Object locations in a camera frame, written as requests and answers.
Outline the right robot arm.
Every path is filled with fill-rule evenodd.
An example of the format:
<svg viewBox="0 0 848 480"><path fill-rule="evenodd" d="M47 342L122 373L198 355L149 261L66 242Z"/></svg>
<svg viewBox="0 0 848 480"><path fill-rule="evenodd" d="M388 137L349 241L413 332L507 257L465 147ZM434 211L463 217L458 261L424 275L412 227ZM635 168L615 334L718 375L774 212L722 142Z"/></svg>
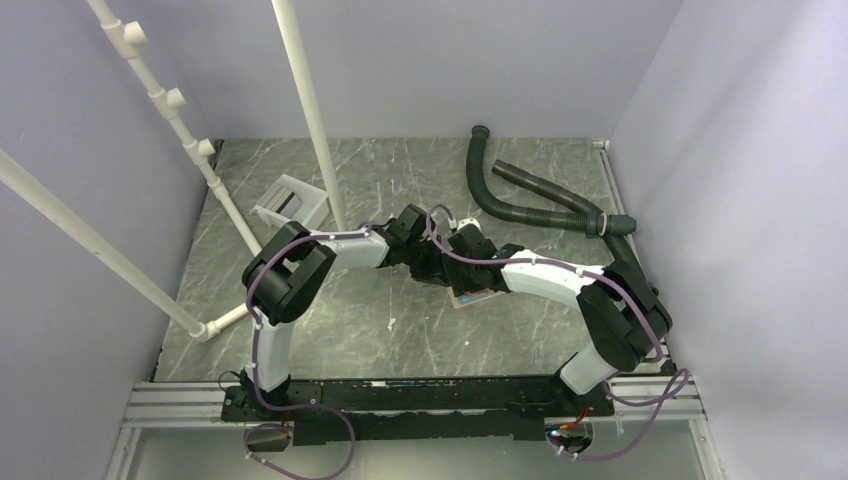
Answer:
<svg viewBox="0 0 848 480"><path fill-rule="evenodd" d="M494 246L468 224L447 237L447 267L484 289L530 294L576 308L590 343L558 370L551 388L557 411L574 415L590 391L616 373L635 370L656 350L673 321L638 268L616 260L579 265L538 255L522 246Z"/></svg>

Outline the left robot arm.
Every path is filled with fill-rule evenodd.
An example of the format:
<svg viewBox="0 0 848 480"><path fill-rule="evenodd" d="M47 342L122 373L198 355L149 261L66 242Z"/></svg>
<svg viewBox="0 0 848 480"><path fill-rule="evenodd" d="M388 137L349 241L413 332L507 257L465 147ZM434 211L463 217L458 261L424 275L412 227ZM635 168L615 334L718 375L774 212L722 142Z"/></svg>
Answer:
<svg viewBox="0 0 848 480"><path fill-rule="evenodd" d="M397 218L353 231L312 231L290 221L249 263L242 282L254 333L241 384L250 390L247 404L258 417L272 420L286 409L294 322L311 308L329 274L404 265L417 282L449 285L425 219L421 208L409 205Z"/></svg>

